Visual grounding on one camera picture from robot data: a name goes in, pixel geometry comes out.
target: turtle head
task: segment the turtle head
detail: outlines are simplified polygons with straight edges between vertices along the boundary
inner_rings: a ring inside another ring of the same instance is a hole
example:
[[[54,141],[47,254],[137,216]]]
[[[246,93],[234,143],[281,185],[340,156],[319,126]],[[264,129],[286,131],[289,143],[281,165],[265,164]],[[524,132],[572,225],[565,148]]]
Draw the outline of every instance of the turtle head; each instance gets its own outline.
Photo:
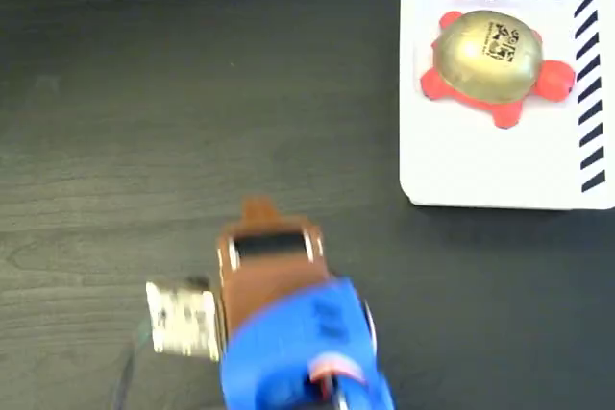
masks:
[[[545,60],[534,85],[534,93],[550,101],[568,98],[575,84],[575,70],[563,61]]]

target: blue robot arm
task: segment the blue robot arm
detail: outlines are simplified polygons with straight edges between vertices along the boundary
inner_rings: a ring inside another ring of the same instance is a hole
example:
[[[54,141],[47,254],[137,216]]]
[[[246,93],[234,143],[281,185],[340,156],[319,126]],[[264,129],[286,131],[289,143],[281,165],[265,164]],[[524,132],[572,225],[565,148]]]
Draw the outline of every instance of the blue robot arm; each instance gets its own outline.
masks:
[[[349,410],[393,410],[353,284],[335,279],[263,309],[235,332],[220,377],[229,410],[282,410],[322,399],[331,370]]]

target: wood grain surface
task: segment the wood grain surface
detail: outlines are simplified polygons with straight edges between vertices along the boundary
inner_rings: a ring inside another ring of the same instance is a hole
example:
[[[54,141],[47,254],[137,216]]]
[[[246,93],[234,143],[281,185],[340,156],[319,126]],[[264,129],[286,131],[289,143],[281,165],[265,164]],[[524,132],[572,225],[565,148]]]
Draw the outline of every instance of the wood grain surface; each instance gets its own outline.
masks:
[[[612,404],[615,215],[409,205],[398,9],[0,0],[3,410],[107,408],[145,280],[215,274],[255,192],[323,227],[398,408]],[[214,367],[140,355],[129,410],[220,402]]]

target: turtle leg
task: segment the turtle leg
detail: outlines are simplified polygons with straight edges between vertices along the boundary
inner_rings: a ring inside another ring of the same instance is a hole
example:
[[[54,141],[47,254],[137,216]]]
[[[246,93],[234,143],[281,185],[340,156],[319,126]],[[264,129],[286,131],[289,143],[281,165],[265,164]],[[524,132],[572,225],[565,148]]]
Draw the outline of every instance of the turtle leg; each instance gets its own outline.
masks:
[[[421,77],[421,88],[430,100],[439,100],[451,94],[451,88],[440,78],[434,68],[431,68]]]
[[[451,24],[457,21],[459,17],[462,15],[463,15],[462,12],[455,12],[455,11],[444,13],[442,17],[440,18],[440,28],[441,29],[448,28]]]
[[[519,123],[523,101],[515,101],[507,105],[493,105],[491,107],[493,122],[499,129],[509,129]]]

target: black stripe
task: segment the black stripe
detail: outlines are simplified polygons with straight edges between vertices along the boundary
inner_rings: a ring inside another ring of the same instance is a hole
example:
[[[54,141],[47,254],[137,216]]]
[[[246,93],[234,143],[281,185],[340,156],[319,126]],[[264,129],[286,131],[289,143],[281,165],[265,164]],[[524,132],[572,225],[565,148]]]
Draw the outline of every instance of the black stripe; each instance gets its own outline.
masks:
[[[583,10],[587,8],[594,0],[583,0],[575,10],[575,17],[579,16]]]
[[[575,32],[575,38],[578,38],[581,34],[587,31],[587,28],[589,28],[596,21],[598,21],[598,12],[593,12],[589,15],[589,18],[587,18],[583,22],[583,24],[581,24],[580,27],[577,29],[577,31]]]
[[[580,72],[577,74],[577,82],[580,82],[580,80],[585,77],[587,74],[589,74],[590,72],[592,72],[594,69],[596,69],[598,66],[600,66],[600,55],[596,55],[596,57],[594,57],[591,61],[589,61],[585,67],[583,67]]]
[[[582,124],[583,122],[587,122],[593,116],[602,112],[603,110],[603,100],[598,100],[598,103],[594,104],[590,109],[583,113],[583,115],[578,119],[578,124]]]
[[[588,133],[586,136],[580,139],[578,146],[582,148],[587,143],[589,143],[590,141],[593,141],[594,139],[596,139],[598,136],[601,136],[602,134],[603,134],[603,123],[601,122],[596,127],[594,127],[590,133]]]
[[[590,189],[596,187],[597,185],[602,184],[603,182],[606,182],[606,173],[604,172],[604,170],[602,170],[598,175],[596,175],[590,181],[586,182],[580,190],[581,192],[587,192]]]
[[[579,96],[577,97],[577,102],[580,103],[585,98],[587,98],[592,93],[594,93],[596,90],[602,88],[602,86],[603,86],[603,81],[599,77],[579,94]]]
[[[580,47],[580,50],[577,52],[577,60],[591,50],[591,48],[596,45],[598,41],[598,33],[595,33],[592,38],[585,42],[585,45]]]
[[[587,168],[602,158],[604,158],[604,147],[598,148],[596,151],[586,157],[585,160],[580,163],[580,169],[582,170],[583,168]]]

